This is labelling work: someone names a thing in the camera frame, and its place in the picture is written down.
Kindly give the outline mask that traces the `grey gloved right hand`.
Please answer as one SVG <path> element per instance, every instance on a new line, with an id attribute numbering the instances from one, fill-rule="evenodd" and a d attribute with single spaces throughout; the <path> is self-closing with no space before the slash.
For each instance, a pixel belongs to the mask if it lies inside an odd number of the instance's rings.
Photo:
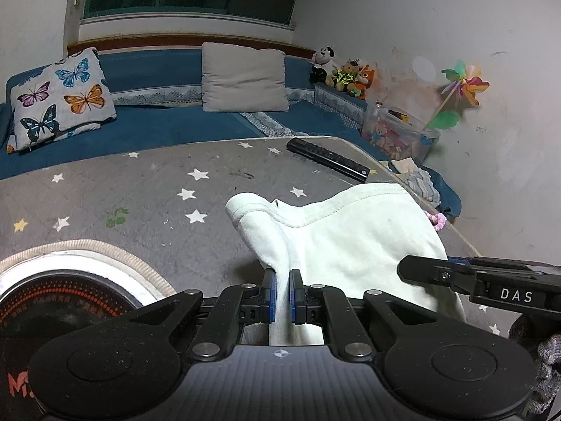
<path id="1" fill-rule="evenodd" d="M 530 353 L 536 367 L 527 406 L 530 420 L 546 420 L 560 391 L 560 321 L 520 315 L 510 328 L 509 338 Z"/>

